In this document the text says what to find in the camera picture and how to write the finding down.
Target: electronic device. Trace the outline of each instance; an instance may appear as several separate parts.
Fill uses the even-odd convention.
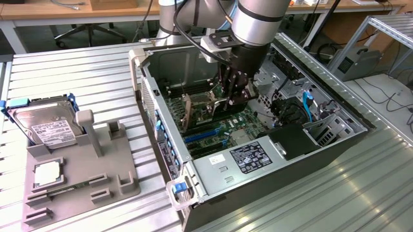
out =
[[[340,52],[342,49],[335,52],[330,62],[332,62]],[[364,77],[377,66],[381,56],[382,55],[378,50],[368,51],[368,47],[366,46],[356,46],[351,48],[334,72],[334,76],[336,76],[342,81],[350,81]]]
[[[364,119],[276,41],[244,104],[229,102],[224,70],[193,46],[129,54],[184,231],[324,167],[367,133]]]
[[[84,133],[74,122],[74,97],[62,95],[45,99],[14,99],[1,103],[1,112],[25,134],[29,144],[44,144],[49,149],[72,145]]]

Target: chair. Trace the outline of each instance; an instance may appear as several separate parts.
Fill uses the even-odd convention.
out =
[[[111,29],[105,29],[105,28],[100,27],[99,26],[100,24],[101,23],[86,23],[86,24],[80,25],[78,27],[77,27],[76,24],[72,24],[70,25],[72,29],[68,32],[65,32],[64,34],[61,34],[58,36],[54,36],[54,42],[56,42],[57,47],[64,48],[64,46],[65,46],[65,44],[61,41],[61,39],[66,38],[68,36],[81,32],[84,30],[88,31],[89,47],[93,46],[93,43],[92,43],[93,30],[101,31],[103,33],[111,34],[111,35],[121,38],[121,43],[124,43],[124,44],[128,42],[128,39],[127,39],[127,37],[123,34],[120,34],[116,31],[111,30],[113,28],[113,23],[109,23],[109,28]]]

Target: robotic arm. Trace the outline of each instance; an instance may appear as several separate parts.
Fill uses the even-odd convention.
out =
[[[248,84],[263,63],[290,0],[160,0],[159,3],[157,37],[165,33],[183,35],[207,61],[220,63],[217,77],[227,95],[223,110],[244,104],[254,98]],[[199,45],[187,35],[192,25],[228,29],[219,4],[229,17],[234,16],[231,30],[203,37]]]

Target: blue pci slot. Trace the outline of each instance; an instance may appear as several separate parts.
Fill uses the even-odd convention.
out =
[[[193,136],[185,138],[185,143],[197,141],[197,140],[204,139],[204,138],[207,138],[209,136],[215,136],[219,133],[219,130],[220,130],[220,127],[216,128],[215,130],[211,130],[208,132],[204,132],[201,134],[197,134],[197,135],[193,135]]]

